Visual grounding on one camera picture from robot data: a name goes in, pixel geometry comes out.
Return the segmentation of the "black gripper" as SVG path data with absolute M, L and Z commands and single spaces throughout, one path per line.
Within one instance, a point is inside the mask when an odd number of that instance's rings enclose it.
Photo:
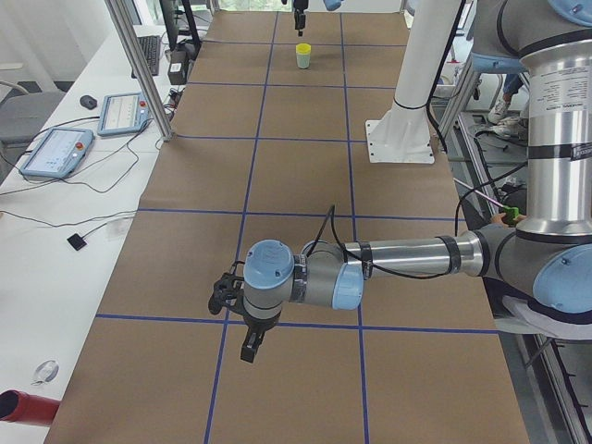
M 294 29 L 298 36 L 303 36 L 305 29 L 305 10 L 309 7 L 309 0 L 292 0 Z
M 224 272 L 222 277 L 214 283 L 208 310 L 212 315 L 218 315 L 222 308 L 226 307 L 232 313 L 242 316 L 248 329 L 240 348 L 240 358 L 244 362 L 253 363 L 264 341 L 266 331 L 278 323 L 279 314 L 251 315 L 246 309 L 247 299 L 243 283 L 243 277 Z

